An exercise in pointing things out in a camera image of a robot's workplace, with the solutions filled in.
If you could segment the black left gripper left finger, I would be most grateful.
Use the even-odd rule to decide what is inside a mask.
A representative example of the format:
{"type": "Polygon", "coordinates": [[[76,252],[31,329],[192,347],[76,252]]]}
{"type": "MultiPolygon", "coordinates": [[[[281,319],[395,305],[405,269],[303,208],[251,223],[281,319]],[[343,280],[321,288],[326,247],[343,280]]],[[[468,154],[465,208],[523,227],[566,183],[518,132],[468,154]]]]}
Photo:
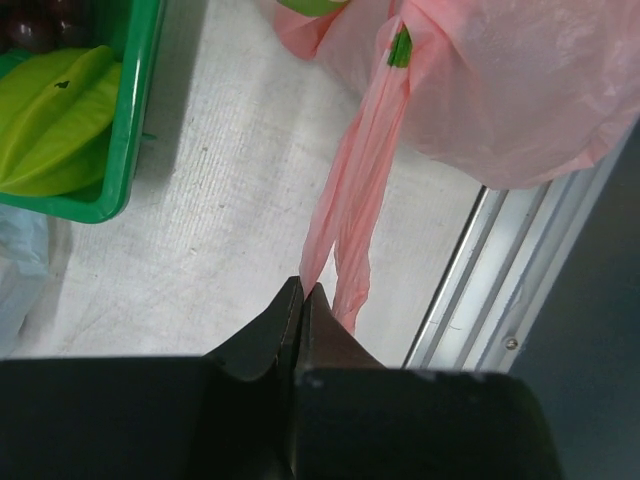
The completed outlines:
{"type": "Polygon", "coordinates": [[[201,356],[1,364],[5,479],[289,479],[300,280],[201,356]]]}

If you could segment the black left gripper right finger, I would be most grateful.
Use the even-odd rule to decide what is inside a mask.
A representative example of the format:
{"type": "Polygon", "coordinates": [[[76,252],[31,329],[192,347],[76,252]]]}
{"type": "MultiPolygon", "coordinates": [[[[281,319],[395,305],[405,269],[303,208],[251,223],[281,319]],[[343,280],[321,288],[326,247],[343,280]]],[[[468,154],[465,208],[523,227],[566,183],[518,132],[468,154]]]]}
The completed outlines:
{"type": "Polygon", "coordinates": [[[295,368],[299,479],[560,479],[542,409],[494,372],[392,369],[337,322],[324,289],[304,303],[295,368]]]}

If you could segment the pink plastic bag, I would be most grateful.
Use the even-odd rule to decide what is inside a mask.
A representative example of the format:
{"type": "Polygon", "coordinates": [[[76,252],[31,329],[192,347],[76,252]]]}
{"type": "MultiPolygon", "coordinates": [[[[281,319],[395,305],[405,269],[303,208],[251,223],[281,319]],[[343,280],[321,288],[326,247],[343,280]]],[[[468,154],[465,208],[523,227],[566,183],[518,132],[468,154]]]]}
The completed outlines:
{"type": "Polygon", "coordinates": [[[639,113],[635,1],[347,1],[322,17],[262,5],[281,43],[363,99],[304,243],[305,291],[333,260],[353,331],[400,140],[493,189],[595,165],[639,113]]]}

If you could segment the green fake apple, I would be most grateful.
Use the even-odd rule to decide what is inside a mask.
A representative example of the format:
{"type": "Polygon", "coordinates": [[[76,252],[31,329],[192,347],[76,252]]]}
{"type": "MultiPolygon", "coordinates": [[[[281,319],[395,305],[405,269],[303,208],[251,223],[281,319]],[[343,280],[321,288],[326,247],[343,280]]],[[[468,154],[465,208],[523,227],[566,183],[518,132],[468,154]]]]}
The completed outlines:
{"type": "Polygon", "coordinates": [[[278,3],[307,17],[322,17],[343,8],[343,0],[278,0],[278,3]]]}

